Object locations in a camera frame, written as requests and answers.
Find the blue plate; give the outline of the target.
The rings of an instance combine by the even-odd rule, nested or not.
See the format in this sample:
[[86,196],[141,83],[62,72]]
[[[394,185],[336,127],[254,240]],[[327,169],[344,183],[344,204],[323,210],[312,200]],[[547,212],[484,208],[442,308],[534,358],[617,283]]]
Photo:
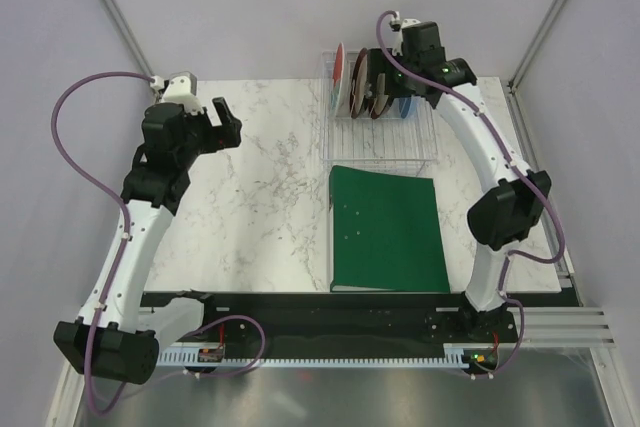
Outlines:
[[393,113],[397,119],[406,119],[414,111],[413,97],[402,97],[395,99],[393,102]]

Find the dark red beige plate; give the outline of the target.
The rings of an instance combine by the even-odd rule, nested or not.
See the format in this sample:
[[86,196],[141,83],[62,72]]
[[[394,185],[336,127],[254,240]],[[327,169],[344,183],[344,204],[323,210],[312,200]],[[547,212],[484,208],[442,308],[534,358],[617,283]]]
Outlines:
[[351,76],[349,94],[350,117],[356,119],[365,110],[368,92],[368,54],[367,48],[362,48],[356,58]]

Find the red and teal plate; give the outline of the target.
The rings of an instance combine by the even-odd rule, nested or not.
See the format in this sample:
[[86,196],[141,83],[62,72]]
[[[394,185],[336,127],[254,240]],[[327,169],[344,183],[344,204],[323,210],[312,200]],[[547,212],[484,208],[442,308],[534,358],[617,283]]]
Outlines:
[[332,87],[330,96],[330,112],[335,114],[343,103],[344,84],[346,77],[346,52],[344,44],[340,43],[336,50],[332,71]]

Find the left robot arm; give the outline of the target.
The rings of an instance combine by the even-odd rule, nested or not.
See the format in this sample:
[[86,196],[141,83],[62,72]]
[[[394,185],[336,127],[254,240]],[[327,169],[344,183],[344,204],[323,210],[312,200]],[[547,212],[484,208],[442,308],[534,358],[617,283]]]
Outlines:
[[226,100],[212,104],[218,125],[207,112],[192,115],[181,103],[144,112],[143,142],[117,197],[124,209],[103,269],[76,319],[59,322],[53,334],[80,374],[141,385],[173,342],[188,332],[198,340],[218,332],[218,314],[194,299],[172,300],[147,320],[139,316],[155,253],[190,185],[191,166],[201,155],[241,143],[242,123]]

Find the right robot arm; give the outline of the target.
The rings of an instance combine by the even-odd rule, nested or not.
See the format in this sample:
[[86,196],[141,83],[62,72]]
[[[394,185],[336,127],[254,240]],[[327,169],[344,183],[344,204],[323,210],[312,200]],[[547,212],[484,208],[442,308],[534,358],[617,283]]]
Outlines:
[[467,213],[476,241],[473,270],[461,305],[446,326],[469,340],[489,339],[510,322],[508,265],[548,207],[551,179],[544,171],[533,171],[509,144],[469,64],[447,59],[436,23],[403,19],[394,11],[380,18],[396,35],[392,48],[380,48],[391,93],[425,99],[453,130],[480,182],[482,195]]

